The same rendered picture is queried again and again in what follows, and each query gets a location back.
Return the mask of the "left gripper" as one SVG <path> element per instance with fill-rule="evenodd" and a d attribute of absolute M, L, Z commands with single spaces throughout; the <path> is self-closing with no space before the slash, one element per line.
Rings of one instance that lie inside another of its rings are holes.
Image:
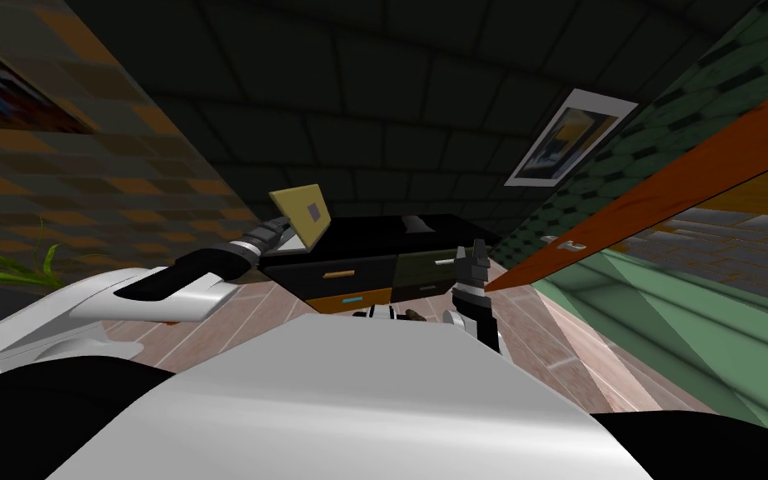
<path fill-rule="evenodd" d="M 267 254 L 285 243 L 292 236 L 289 217 L 278 217 L 263 222 L 250 231 L 250 244 L 262 254 Z"/>

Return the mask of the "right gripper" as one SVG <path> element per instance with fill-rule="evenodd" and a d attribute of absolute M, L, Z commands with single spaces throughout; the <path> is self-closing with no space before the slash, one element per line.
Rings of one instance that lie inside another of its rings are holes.
<path fill-rule="evenodd" d="M 478 238 L 472 242 L 471 257 L 467 256 L 463 246 L 459 246 L 456 250 L 454 266 L 457 283 L 483 290 L 488 282 L 488 271 L 491 266 L 485 241 Z"/>

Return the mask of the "black dresser with laptop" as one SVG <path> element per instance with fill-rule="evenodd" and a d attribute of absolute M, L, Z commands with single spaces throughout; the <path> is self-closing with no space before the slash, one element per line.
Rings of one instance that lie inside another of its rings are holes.
<path fill-rule="evenodd" d="M 501 239 L 452 214 L 332 218 L 316 184 L 269 196 L 291 227 L 258 269 L 324 314 L 443 295 L 459 247 Z"/>

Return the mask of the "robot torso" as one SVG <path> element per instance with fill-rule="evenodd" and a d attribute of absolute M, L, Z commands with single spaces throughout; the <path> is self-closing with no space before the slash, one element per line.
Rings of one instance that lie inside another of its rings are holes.
<path fill-rule="evenodd" d="M 48 480 L 651 480 L 455 325 L 305 314 L 180 372 Z"/>

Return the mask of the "orange door leaf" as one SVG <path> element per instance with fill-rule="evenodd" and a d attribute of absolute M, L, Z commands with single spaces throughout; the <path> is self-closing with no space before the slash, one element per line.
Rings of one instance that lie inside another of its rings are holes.
<path fill-rule="evenodd" d="M 768 172 L 768 99 L 486 285 L 534 283 Z M 556 248 L 573 241 L 582 252 Z"/>

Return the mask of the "green plant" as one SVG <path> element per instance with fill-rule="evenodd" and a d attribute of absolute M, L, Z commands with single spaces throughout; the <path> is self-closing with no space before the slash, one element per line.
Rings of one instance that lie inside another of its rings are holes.
<path fill-rule="evenodd" d="M 44 221 L 40 222 L 40 237 L 32 250 L 33 267 L 27 267 L 16 260 L 0 254 L 0 285 L 25 285 L 48 288 L 53 291 L 65 287 L 65 282 L 53 271 L 52 264 L 60 243 L 53 244 L 46 251 L 43 262 L 38 263 L 37 252 L 44 238 Z"/>

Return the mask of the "white framed wall picture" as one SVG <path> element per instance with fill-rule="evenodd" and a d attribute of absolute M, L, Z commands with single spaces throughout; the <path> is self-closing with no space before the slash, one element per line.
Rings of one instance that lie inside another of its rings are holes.
<path fill-rule="evenodd" d="M 636 102 L 572 90 L 505 185 L 554 187 L 637 107 Z"/>

